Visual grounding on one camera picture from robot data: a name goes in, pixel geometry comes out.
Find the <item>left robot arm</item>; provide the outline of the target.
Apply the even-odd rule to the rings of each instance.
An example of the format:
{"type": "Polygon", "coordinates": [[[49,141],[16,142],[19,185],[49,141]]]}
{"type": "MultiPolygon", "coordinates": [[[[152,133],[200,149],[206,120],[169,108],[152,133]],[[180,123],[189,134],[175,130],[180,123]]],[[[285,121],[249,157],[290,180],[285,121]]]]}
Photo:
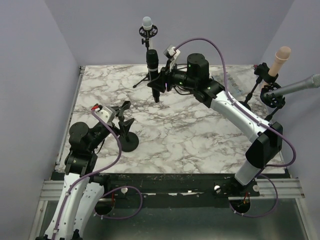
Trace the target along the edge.
{"type": "Polygon", "coordinates": [[[111,191],[109,176],[94,170],[98,156],[95,150],[109,135],[115,137],[119,154],[134,151],[138,136],[130,131],[134,118],[125,120],[129,100],[121,106],[95,104],[91,112],[98,120],[94,127],[76,122],[69,129],[69,153],[64,161],[62,192],[49,226],[40,240],[81,240],[86,224],[100,198],[111,191]]]}

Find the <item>black tripod mic stand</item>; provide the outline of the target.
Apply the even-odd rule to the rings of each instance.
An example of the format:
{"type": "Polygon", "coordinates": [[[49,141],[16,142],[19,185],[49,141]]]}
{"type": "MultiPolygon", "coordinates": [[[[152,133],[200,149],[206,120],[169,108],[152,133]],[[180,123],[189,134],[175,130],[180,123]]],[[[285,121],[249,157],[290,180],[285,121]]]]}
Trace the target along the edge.
{"type": "MultiPolygon", "coordinates": [[[[152,25],[152,30],[149,33],[149,44],[150,44],[149,50],[153,49],[153,40],[152,40],[152,38],[155,37],[157,35],[157,33],[158,33],[158,28],[157,28],[157,26],[155,26],[153,24],[152,25]]],[[[146,35],[144,33],[144,29],[143,29],[142,26],[139,28],[139,35],[141,36],[141,44],[144,45],[145,48],[146,48],[146,45],[145,45],[145,37],[146,37],[146,35]]]]}

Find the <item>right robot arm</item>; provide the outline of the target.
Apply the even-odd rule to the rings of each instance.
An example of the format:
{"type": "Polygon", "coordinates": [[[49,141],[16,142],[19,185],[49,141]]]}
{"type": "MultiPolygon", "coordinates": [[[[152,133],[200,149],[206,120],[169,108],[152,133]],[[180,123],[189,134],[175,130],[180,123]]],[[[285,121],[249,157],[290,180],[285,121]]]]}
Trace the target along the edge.
{"type": "Polygon", "coordinates": [[[210,78],[209,62],[200,53],[187,57],[186,71],[172,66],[168,60],[147,85],[159,93],[169,92],[174,87],[189,90],[199,102],[223,115],[248,138],[251,146],[245,153],[246,161],[230,183],[230,191],[236,196],[247,192],[248,184],[282,149],[282,125],[270,124],[255,115],[233,98],[222,84],[210,78]]]}

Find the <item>black round-base mic stand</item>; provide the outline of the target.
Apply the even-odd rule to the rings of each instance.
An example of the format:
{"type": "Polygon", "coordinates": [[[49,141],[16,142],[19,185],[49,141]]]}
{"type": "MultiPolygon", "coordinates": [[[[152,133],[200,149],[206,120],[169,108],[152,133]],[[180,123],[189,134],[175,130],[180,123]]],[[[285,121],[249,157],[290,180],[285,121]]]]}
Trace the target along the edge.
{"type": "Polygon", "coordinates": [[[120,136],[119,131],[118,139],[120,141],[122,151],[126,153],[133,152],[139,145],[138,136],[130,130],[127,136],[120,136]]]}

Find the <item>black microphone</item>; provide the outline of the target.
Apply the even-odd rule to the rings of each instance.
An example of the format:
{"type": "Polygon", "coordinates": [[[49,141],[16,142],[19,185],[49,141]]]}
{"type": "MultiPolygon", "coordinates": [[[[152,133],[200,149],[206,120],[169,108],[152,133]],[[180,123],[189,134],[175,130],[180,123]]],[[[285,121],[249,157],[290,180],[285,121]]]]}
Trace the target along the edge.
{"type": "MultiPolygon", "coordinates": [[[[159,58],[155,49],[150,49],[146,52],[146,64],[148,68],[149,81],[152,81],[159,76],[159,58]]],[[[160,92],[154,89],[151,90],[154,101],[158,103],[160,101],[160,92]]]]}

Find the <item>round-base stand with clip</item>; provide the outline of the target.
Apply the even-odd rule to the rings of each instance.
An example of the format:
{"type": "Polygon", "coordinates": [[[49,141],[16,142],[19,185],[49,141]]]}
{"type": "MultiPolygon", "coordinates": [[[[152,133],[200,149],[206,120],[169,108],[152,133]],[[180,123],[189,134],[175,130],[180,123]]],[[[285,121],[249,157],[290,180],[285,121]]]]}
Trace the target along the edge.
{"type": "Polygon", "coordinates": [[[248,110],[251,110],[250,105],[248,102],[253,97],[253,93],[255,92],[258,86],[262,86],[262,83],[265,82],[267,85],[273,84],[276,82],[279,74],[276,73],[275,75],[271,75],[269,73],[270,68],[268,67],[267,63],[263,62],[259,65],[254,66],[254,74],[257,76],[255,81],[255,85],[253,86],[252,90],[246,95],[244,101],[240,101],[240,103],[246,107],[248,110]]]}

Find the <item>white microphone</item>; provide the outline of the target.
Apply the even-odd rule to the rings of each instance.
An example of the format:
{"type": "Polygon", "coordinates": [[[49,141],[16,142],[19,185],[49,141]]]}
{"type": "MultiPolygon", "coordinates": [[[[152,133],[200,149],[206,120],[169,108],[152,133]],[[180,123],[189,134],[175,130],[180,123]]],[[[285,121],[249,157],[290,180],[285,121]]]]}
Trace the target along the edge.
{"type": "Polygon", "coordinates": [[[145,41],[145,47],[147,50],[149,50],[149,48],[150,48],[149,33],[151,32],[152,27],[153,27],[153,23],[152,23],[151,18],[149,16],[145,16],[142,19],[142,28],[143,28],[144,34],[145,34],[144,41],[145,41]]]}

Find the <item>beige microphone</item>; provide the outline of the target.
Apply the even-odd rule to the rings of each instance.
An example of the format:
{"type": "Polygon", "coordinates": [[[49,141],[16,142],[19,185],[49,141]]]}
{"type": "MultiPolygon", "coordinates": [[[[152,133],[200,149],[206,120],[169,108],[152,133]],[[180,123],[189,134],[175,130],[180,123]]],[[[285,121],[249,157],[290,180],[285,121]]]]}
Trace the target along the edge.
{"type": "Polygon", "coordinates": [[[279,50],[275,53],[274,62],[269,68],[269,76],[275,77],[279,73],[283,64],[290,58],[291,52],[292,50],[288,46],[282,46],[279,48],[279,50]]]}

